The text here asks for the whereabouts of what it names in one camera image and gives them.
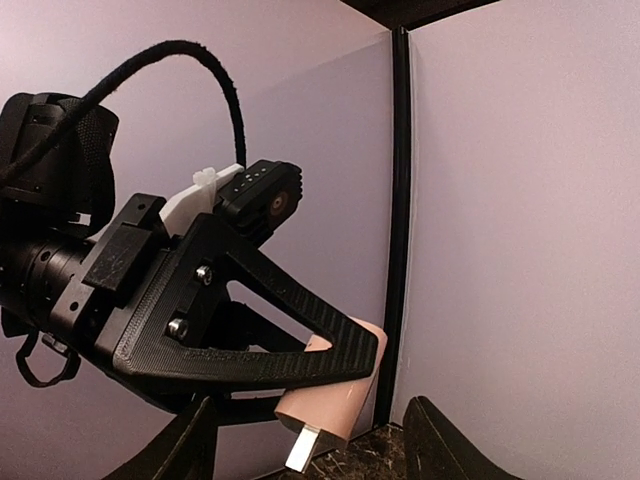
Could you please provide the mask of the pink charger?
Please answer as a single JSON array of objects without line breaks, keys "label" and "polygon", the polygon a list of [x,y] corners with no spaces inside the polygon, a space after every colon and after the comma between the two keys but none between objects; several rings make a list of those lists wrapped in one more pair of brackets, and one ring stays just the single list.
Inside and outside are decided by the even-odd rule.
[{"label": "pink charger", "polygon": [[378,339],[372,374],[358,380],[288,390],[275,408],[277,419],[297,434],[285,462],[289,470],[303,473],[317,451],[343,449],[350,441],[388,340],[380,327],[360,319],[356,322]]}]

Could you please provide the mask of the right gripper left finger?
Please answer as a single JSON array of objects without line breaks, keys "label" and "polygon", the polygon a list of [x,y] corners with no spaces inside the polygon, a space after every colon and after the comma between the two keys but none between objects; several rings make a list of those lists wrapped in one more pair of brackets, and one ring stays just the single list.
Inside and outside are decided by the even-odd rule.
[{"label": "right gripper left finger", "polygon": [[212,479],[218,434],[215,417],[211,399],[197,398],[105,479]]}]

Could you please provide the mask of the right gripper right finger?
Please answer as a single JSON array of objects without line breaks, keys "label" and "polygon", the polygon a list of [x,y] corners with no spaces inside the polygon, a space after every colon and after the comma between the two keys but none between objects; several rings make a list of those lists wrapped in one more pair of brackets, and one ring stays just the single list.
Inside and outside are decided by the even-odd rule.
[{"label": "right gripper right finger", "polygon": [[427,397],[413,397],[403,417],[408,479],[509,479]]}]

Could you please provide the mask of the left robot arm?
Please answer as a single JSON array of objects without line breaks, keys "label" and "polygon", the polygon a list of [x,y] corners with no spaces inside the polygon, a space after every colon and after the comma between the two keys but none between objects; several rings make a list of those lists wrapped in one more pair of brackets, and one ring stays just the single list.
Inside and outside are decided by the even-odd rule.
[{"label": "left robot arm", "polygon": [[[198,171],[171,198],[115,204],[110,153],[118,117],[103,100],[142,68],[195,59],[218,82],[234,163]],[[57,382],[88,362],[153,406],[214,398],[235,422],[270,418],[275,391],[360,380],[381,341],[262,253],[296,211],[302,173],[246,159],[234,84],[204,46],[168,40],[132,56],[82,97],[18,93],[1,112],[1,328],[64,359]]]}]

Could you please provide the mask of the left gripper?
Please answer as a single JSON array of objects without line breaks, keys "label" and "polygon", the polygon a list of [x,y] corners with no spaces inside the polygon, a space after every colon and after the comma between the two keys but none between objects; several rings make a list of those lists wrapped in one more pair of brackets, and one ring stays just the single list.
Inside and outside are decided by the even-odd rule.
[{"label": "left gripper", "polygon": [[[133,198],[85,260],[77,350],[152,405],[182,411],[198,394],[299,388],[369,376],[377,337],[261,251],[296,210],[302,173],[287,162],[196,172],[169,199]],[[233,301],[238,282],[316,335],[296,338]]]}]

